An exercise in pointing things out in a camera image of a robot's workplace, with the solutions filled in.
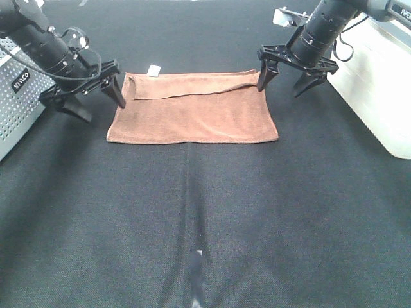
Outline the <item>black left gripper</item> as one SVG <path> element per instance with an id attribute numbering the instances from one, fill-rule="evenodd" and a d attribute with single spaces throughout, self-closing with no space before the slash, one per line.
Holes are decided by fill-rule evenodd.
<path id="1" fill-rule="evenodd" d="M 90 93 L 97 88 L 110 97 L 120 108 L 126 107 L 116 76 L 119 74 L 117 60 L 103 62 L 101 72 L 90 80 L 62 80 L 42 92 L 39 101 L 46 107 L 55 107 L 58 112 L 74 116 L 86 123 L 92 121 L 92 114 L 84 107 L 77 94 Z"/>

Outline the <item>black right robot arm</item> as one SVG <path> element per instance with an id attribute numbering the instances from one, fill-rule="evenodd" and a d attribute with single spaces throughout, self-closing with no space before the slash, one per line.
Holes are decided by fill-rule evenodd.
<path id="1" fill-rule="evenodd" d="M 257 90 L 263 91 L 279 74 L 280 62 L 302 71 L 293 86 L 295 97 L 324 83 L 328 74 L 338 70 L 338 64 L 324 54 L 334 48 L 337 37 L 348 29 L 349 21 L 361 13 L 379 22 L 395 19 L 410 27 L 410 1 L 320 1 L 310 15 L 276 8 L 273 23 L 293 26 L 296 31 L 285 45 L 261 46 L 259 49 L 261 70 Z"/>

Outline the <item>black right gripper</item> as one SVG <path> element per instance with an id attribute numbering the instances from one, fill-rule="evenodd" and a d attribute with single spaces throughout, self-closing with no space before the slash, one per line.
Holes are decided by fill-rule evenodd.
<path id="1" fill-rule="evenodd" d="M 286 64 L 300 71 L 306 71 L 301 74 L 301 77 L 293 86 L 293 96 L 295 98 L 311 88 L 323 84 L 327 79 L 327 73 L 334 74 L 338 70 L 338 65 L 335 61 L 324 57 L 313 65 L 303 64 L 285 45 L 262 45 L 257 55 L 258 59 L 261 60 L 261 69 L 257 82 L 257 90 L 259 92 L 262 92 L 279 74 L 279 63 Z"/>

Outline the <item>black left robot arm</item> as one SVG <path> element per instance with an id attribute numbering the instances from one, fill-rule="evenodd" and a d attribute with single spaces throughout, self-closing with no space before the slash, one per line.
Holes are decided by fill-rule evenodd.
<path id="1" fill-rule="evenodd" d="M 76 38 L 63 40 L 37 1 L 1 1 L 1 38 L 11 39 L 34 62 L 32 70 L 50 77 L 54 86 L 42 92 L 39 101 L 57 112 L 75 116 L 86 123 L 92 115 L 77 98 L 100 89 L 120 108 L 126 101 L 117 81 L 120 73 L 117 60 L 90 64 L 81 54 L 89 47 L 87 35 L 70 27 Z"/>

